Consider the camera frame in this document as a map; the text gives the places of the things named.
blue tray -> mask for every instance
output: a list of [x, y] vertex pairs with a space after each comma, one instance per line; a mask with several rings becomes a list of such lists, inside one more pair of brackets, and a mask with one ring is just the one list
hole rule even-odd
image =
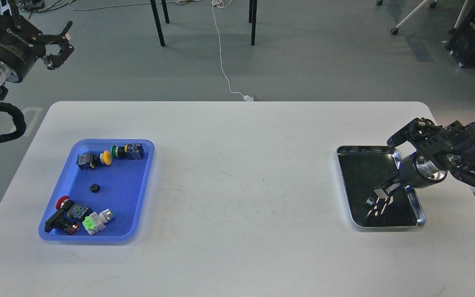
[[[81, 170], [76, 164], [78, 154], [92, 152], [100, 154], [110, 150], [112, 145], [141, 143], [144, 149], [142, 160], [113, 159], [110, 166]], [[134, 235], [140, 217], [140, 209], [148, 182], [151, 160], [155, 146], [145, 139], [84, 139], [71, 149], [62, 173], [58, 178], [51, 199], [38, 227], [38, 233], [45, 240], [63, 240], [80, 242], [119, 242]], [[100, 185], [97, 193], [89, 190], [91, 184]], [[89, 235], [83, 226], [68, 235], [64, 231], [53, 229], [45, 232], [45, 221], [56, 212], [56, 202], [64, 195], [75, 202], [89, 206], [96, 213], [110, 209], [115, 218], [106, 224], [106, 229]]]

white table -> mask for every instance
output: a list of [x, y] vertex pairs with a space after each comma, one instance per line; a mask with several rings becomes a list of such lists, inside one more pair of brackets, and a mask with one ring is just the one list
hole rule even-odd
[[[0, 204], [0, 296], [475, 296], [467, 185], [417, 190], [420, 229], [350, 221], [336, 148], [384, 145], [414, 117], [431, 114], [390, 102], [56, 103]], [[38, 236], [66, 156], [86, 138], [155, 143], [124, 244]]]

stainless steel tray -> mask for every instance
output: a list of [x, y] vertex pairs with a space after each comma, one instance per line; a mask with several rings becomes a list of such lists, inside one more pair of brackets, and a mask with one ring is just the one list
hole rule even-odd
[[387, 146], [341, 146], [337, 149], [338, 164], [353, 222], [371, 231], [386, 231], [424, 226], [421, 204], [414, 188], [407, 186], [394, 195], [379, 224], [368, 222], [368, 210], [362, 207], [373, 188], [389, 178], [399, 166], [401, 153]]

gray floor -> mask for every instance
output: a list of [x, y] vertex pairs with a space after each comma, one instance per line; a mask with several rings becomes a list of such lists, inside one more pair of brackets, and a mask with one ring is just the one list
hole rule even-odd
[[[78, 0], [73, 6], [130, 2]], [[224, 68], [234, 90], [264, 101], [421, 101], [439, 124], [473, 122], [475, 69], [460, 69], [443, 48], [463, 1], [426, 7], [398, 35], [390, 35], [419, 2], [260, 0], [256, 46], [251, 47], [248, 0], [234, 0], [215, 12]], [[64, 7], [32, 15], [45, 34], [58, 33], [71, 19], [75, 52], [57, 71], [38, 62], [24, 82], [8, 83], [6, 101], [26, 111], [29, 130], [17, 141], [0, 144], [0, 200], [47, 109], [57, 101], [242, 100], [228, 92], [219, 68], [209, 0], [168, 4], [168, 10], [172, 22], [163, 23], [166, 47], [159, 45], [149, 5], [90, 12]], [[0, 115], [0, 132], [11, 128]], [[8, 226], [9, 232], [29, 227], [35, 228]]]

black nut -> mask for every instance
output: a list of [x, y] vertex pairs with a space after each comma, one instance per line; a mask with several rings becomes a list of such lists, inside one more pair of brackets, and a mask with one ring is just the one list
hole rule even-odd
[[100, 190], [100, 186], [98, 186], [98, 184], [91, 184], [91, 186], [89, 187], [89, 190], [91, 190], [91, 192], [93, 193], [96, 193]]

